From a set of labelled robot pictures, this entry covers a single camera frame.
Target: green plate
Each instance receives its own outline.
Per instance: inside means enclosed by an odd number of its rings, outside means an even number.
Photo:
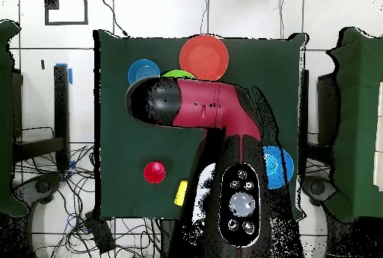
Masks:
[[[172,71],[166,72],[162,76],[167,76],[170,78],[196,79],[195,76],[193,76],[191,73],[183,71],[183,70],[172,70]]]

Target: blue bowl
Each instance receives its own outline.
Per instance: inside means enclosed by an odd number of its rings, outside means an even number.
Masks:
[[[266,174],[269,181],[269,189],[277,189],[288,183],[294,174],[294,162],[291,155],[283,150],[284,162],[286,165],[287,181],[284,179],[284,168],[282,165],[282,152],[279,147],[266,146],[263,154],[266,161]]]
[[[154,62],[147,59],[137,60],[128,70],[128,83],[132,85],[139,79],[159,75],[159,68]]]

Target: green panel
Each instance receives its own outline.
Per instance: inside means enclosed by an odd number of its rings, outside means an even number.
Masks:
[[[275,113],[282,147],[297,161],[298,83],[300,47],[305,34],[291,40],[222,40],[229,66],[219,80],[249,89],[257,86]],[[188,179],[199,129],[145,126],[126,110],[126,73],[136,60],[154,61],[161,72],[180,69],[179,56],[188,38],[121,39],[99,31],[101,42],[101,181],[102,215],[178,218],[174,198],[181,180]],[[158,185],[144,179],[148,162],[162,160],[166,177]],[[291,182],[295,203],[295,179]]]
[[[341,47],[331,51],[340,68],[340,127],[334,143],[334,183],[340,193],[326,206],[341,221],[383,218],[383,192],[373,185],[383,40],[348,28]]]

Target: floor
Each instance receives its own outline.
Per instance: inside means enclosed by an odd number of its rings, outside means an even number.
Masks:
[[[207,1],[209,12],[205,12]],[[54,22],[84,20],[83,0],[59,0],[59,10],[49,11]],[[288,38],[293,33],[309,36],[305,66],[310,71],[309,141],[316,141],[318,120],[316,113],[316,80],[334,70],[334,63],[325,50],[334,48],[338,33],[346,26],[356,26],[378,37],[383,34],[383,0],[105,0],[115,12],[117,23],[133,37],[187,37],[199,33],[213,33],[222,37]],[[24,75],[22,93],[23,128],[54,126],[53,66],[67,64],[73,71],[70,84],[70,147],[72,160],[80,151],[94,143],[94,41],[92,31],[104,29],[123,37],[115,25],[111,10],[102,0],[88,0],[88,25],[45,25],[44,0],[0,0],[0,19],[20,23],[21,32],[10,41],[15,68]],[[48,138],[49,129],[24,131],[23,140]],[[49,168],[47,159],[37,159],[40,168]],[[35,175],[33,166],[18,164],[15,184]],[[88,155],[78,168],[92,170]],[[82,177],[73,173],[73,182]],[[94,205],[94,181],[86,179],[81,198],[84,212]],[[63,182],[60,191],[66,199],[67,210],[75,212],[73,193]],[[307,196],[301,195],[301,207],[307,215],[299,221],[301,240],[306,258],[323,258],[327,227],[320,207],[312,206]],[[120,219],[111,222],[112,232],[119,246],[148,246],[143,255],[152,258],[153,247],[142,219]],[[47,204],[37,207],[33,224],[34,248],[39,258],[49,258],[53,247],[65,237],[68,214],[60,194]],[[136,227],[133,232],[128,229]],[[81,242],[76,251],[85,248]],[[131,251],[119,249],[92,258],[129,258]],[[73,254],[61,248],[59,258],[91,258],[88,254]]]

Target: yellow block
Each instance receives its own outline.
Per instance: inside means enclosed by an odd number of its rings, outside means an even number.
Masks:
[[[178,206],[183,205],[183,201],[185,200],[186,188],[188,188],[188,182],[185,180],[181,181],[180,186],[178,187],[176,199],[174,200],[174,204]]]

